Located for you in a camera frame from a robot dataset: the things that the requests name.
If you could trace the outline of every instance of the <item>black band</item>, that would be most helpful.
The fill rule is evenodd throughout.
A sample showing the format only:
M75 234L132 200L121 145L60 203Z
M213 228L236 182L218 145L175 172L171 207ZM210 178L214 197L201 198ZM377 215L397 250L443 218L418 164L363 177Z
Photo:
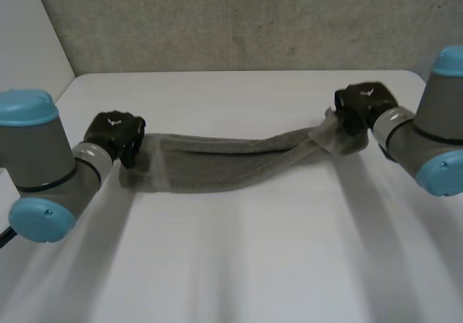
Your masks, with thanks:
M398 124L394 129L391 130L391 132L388 134L388 137L386 139L386 150L389 149L389 142L391 142L392 135L396 133L398 129L400 129L402 126L409 124L413 121L413 119L407 119L404 122L401 122Z
M94 167L90 162L88 162L87 160L84 160L84 159L81 159L81 158L75 158L75 161L76 162L82 162L83 164L87 165L89 168L92 169L93 173L95 173L96 177L98 178L98 181L100 183L100 186L101 186L101 175L100 175L100 172L96 169L96 167Z
M422 137L427 138L428 140L433 140L434 142L451 144L451 145L455 145L455 146L463 146L463 140L457 140L457 139L454 139L454 138L443 138L443 137L439 137L439 136L436 136L436 135L431 135L430 133L427 133L427 132L421 130L416 125L413 126L413 130L415 130L415 132L418 135L421 135Z
M74 165L74 168L72 169L72 171L70 173L63 176L59 180L55 180L54 182L46 183L46 184L43 184L43 185L38 185L38 186L35 186L35 187L20 187L18 185L16 185L15 187L16 187L17 191L20 191L21 193L38 193L39 191L52 189L52 188L57 187L58 185L64 184L65 182L67 182L68 180L73 178L76 173L77 173L77 165Z

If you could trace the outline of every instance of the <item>gray cloth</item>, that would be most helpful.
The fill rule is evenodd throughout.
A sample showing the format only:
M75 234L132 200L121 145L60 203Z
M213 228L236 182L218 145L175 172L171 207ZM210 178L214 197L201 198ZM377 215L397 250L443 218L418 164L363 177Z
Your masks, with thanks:
M133 169L121 167L123 188L155 193L214 193L260 182L295 164L361 151L367 132L347 135L328 109L317 127L265 140L147 134Z

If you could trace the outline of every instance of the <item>white wall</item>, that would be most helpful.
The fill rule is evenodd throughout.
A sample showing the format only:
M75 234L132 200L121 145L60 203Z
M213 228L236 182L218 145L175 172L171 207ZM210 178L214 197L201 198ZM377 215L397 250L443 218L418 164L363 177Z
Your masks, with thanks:
M41 0L0 0L0 91L40 88L57 100L74 78Z

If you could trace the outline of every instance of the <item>gray robot arm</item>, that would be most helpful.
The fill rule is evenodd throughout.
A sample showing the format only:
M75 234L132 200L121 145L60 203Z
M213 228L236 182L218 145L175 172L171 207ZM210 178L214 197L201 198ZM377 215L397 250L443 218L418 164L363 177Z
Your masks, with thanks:
M346 130L370 128L384 154L427 192L463 192L463 46L439 54L416 114L380 83L337 91L335 104Z
M0 167L21 198L9 222L36 242L61 240L121 159L131 167L145 122L128 113L99 114L84 141L70 148L58 109L40 90L0 93Z

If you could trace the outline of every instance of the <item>black cable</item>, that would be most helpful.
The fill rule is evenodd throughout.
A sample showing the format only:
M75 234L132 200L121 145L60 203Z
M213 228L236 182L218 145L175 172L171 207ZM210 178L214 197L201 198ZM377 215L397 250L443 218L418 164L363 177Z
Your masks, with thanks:
M0 234L0 248L5 246L9 241L16 236L17 233L12 229L12 227L8 227L2 234Z

